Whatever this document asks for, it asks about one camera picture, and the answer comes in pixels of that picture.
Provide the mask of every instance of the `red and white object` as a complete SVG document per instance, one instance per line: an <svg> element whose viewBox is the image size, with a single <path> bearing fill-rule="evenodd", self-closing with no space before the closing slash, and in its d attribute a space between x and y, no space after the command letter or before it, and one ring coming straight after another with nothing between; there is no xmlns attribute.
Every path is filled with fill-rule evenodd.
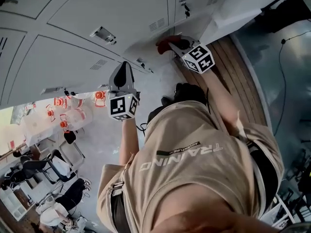
<svg viewBox="0 0 311 233"><path fill-rule="evenodd" d="M95 103L95 107L106 107L106 91L93 92L91 99Z"/></svg>
<svg viewBox="0 0 311 233"><path fill-rule="evenodd" d="M73 96L56 97L54 98L54 106L71 110L81 107L84 104L84 101L85 99L77 99Z"/></svg>
<svg viewBox="0 0 311 233"><path fill-rule="evenodd" d="M46 107L46 111L43 113L44 116L47 116L51 122L54 122L55 120L57 123L60 122L59 115L64 113L66 109L60 106L52 106L48 104Z"/></svg>
<svg viewBox="0 0 311 233"><path fill-rule="evenodd" d="M25 107L26 110L31 110L31 109L34 109L34 108L36 108L35 103L27 104L26 107Z"/></svg>
<svg viewBox="0 0 311 233"><path fill-rule="evenodd" d="M75 108L60 115L60 127L66 131L78 130L93 120L91 109L86 106Z"/></svg>

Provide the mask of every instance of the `person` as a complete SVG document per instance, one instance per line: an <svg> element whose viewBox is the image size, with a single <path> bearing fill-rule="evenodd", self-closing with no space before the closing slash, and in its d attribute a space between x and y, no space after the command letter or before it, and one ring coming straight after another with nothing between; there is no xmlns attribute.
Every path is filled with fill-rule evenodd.
<svg viewBox="0 0 311 233"><path fill-rule="evenodd" d="M90 184L89 179L80 177L70 186L64 195L55 200L52 195L47 197L36 209L40 214L40 223L39 225L31 223L34 231L36 233L46 233L48 227L57 226L60 223L73 225L74 222L67 218L69 215L68 211L80 203L85 190L91 190Z"/></svg>
<svg viewBox="0 0 311 233"><path fill-rule="evenodd" d="M119 165L104 165L98 193L97 214L110 231L278 232L257 219L261 184L247 145L267 156L277 190L284 167L276 140L240 115L212 70L201 75L230 135L217 128L203 90L188 83L150 113L142 150L135 119L124 120Z"/></svg>
<svg viewBox="0 0 311 233"><path fill-rule="evenodd" d="M268 33L302 20L311 19L311 0L285 0L276 9L269 9L255 21Z"/></svg>

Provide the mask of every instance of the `black cable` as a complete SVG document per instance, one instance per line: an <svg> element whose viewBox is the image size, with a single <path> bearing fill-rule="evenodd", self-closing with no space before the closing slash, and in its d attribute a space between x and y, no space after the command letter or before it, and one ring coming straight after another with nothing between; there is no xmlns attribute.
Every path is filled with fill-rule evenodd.
<svg viewBox="0 0 311 233"><path fill-rule="evenodd" d="M146 131L146 128L143 128L143 125L146 124L146 127L147 127L147 123L141 123L140 127L136 125L136 128L139 130L139 131L142 131L142 133L144 134L145 136L145 131Z"/></svg>
<svg viewBox="0 0 311 233"><path fill-rule="evenodd" d="M287 88L287 85L286 85L286 79L285 79L285 75L284 75L284 71L283 71L283 67L282 67L282 63L281 63L281 52L283 50L283 46L284 46L285 42L282 43L282 47L280 49L280 52L278 53L278 64L279 64L279 68L280 68L280 71L282 73L282 76L283 76L283 80L284 80L284 97L283 97L283 105L282 105L282 113L281 113L281 117L280 117L280 120L278 121L277 123L277 126L276 126L276 131L275 133L273 134L274 136L277 134L277 131L278 131L278 128L281 124L281 121L282 121L282 118L283 118L283 114L284 114L284 107L285 107L285 101L286 101L286 88Z"/></svg>
<svg viewBox="0 0 311 233"><path fill-rule="evenodd" d="M64 184L62 183L62 184L60 184L58 187L56 187L53 191L55 191L56 189L58 189L58 188L60 188L62 186L62 189L63 189L63 187L64 187ZM50 195L53 195L53 191L51 191L51 192L49 192L43 199L41 199L39 202L38 202L38 204L39 205L42 205L47 199L48 199L48 197L50 196Z"/></svg>
<svg viewBox="0 0 311 233"><path fill-rule="evenodd" d="M81 199L84 199L84 197L90 198L91 195L90 195L89 193L85 192L85 193L83 194L83 197L82 197Z"/></svg>
<svg viewBox="0 0 311 233"><path fill-rule="evenodd" d="M280 71L281 71L281 73L282 73L283 80L284 80L284 98L283 98L283 105L282 105L281 117L280 117L280 120L279 120L278 123L277 123L276 130L275 130L275 132L274 132L274 134L273 134L274 136L276 136L276 134L277 134L277 132L278 132L278 129L279 129L279 126L280 126L280 124L281 124L281 121L282 121L282 118L283 118L283 114L284 114L285 102L286 102L286 88L287 88L287 83L286 83L285 74L284 74L284 71L283 71L282 63L281 63L281 53L282 53L283 47L284 47L284 45L285 45L285 43L286 43L287 41L289 41L289 40L291 40L291 39L294 39L294 38L296 38L296 37L302 36L302 35L304 35L304 34L306 34L306 33L309 33L309 32L311 32L311 30L306 31L306 32L304 32L304 33L302 33L302 34L296 35L296 36L294 36L294 37L288 38L287 40L282 39L282 41L281 41L282 47L281 47L281 49L280 49L280 52L278 53L278 63L279 63L279 69L280 69Z"/></svg>

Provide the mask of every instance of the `floor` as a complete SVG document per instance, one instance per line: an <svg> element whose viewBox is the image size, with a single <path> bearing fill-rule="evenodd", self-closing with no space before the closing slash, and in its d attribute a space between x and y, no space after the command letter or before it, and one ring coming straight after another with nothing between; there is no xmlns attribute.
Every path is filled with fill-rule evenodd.
<svg viewBox="0 0 311 233"><path fill-rule="evenodd" d="M184 81L182 77L178 76L171 64L160 67L154 72L154 74L143 74L134 71L134 85L141 92L141 100L136 112L137 125L147 122L149 113L161 106L162 96L172 96L175 85ZM96 233L105 233L108 230L96 215L97 189L103 165L118 164L121 123L109 118L106 108L97 108L94 117L96 120L84 127L85 135L76 141L86 157L85 163L79 168L78 175L92 181L92 190L88 192L90 198L84 197L77 206L75 216L79 216L79 212L81 212L85 218L97 225L92 228L92 225L88 223L87 227L92 228ZM138 137L139 145L142 147L144 144L143 133L138 132ZM67 182L64 188L68 188L72 182Z"/></svg>
<svg viewBox="0 0 311 233"><path fill-rule="evenodd" d="M278 56L282 39L288 39L309 30L311 30L311 23L301 21L277 33L267 34L254 22L250 22L234 33L234 37L245 51L262 87L272 129L276 133L276 140L286 170L290 168L292 161L302 148L311 147L310 144L300 142L301 139L310 140L310 124L299 122L300 119L311 119L311 33L287 41L281 52L280 62L286 80L283 117L285 86Z"/></svg>

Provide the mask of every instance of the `chair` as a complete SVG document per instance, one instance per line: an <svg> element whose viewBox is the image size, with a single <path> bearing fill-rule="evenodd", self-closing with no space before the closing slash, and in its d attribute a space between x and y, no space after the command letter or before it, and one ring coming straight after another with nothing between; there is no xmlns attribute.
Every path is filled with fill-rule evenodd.
<svg viewBox="0 0 311 233"><path fill-rule="evenodd" d="M41 172L43 173L43 175L48 179L48 181L51 183L51 184L56 184L59 180L61 180L62 182L67 182L69 180L71 180L73 177L76 176L75 172L72 172L70 177L68 178L67 176L64 176L62 174L59 173L59 171L57 170L57 168L54 166L52 160L54 157L58 157L59 159L61 159L62 161L64 161L61 153L58 151L58 150L53 150L52 153L50 153L46 159L44 160L41 160L41 161L34 161L34 160L31 160L29 157L26 157L26 158L23 158L21 159L21 163L23 165L23 172L29 172L31 173L32 172ZM46 164L49 164L50 168L52 168L52 170L55 172L55 174L57 175L58 179L56 181L53 181L47 174L47 170L48 169L44 169Z"/></svg>

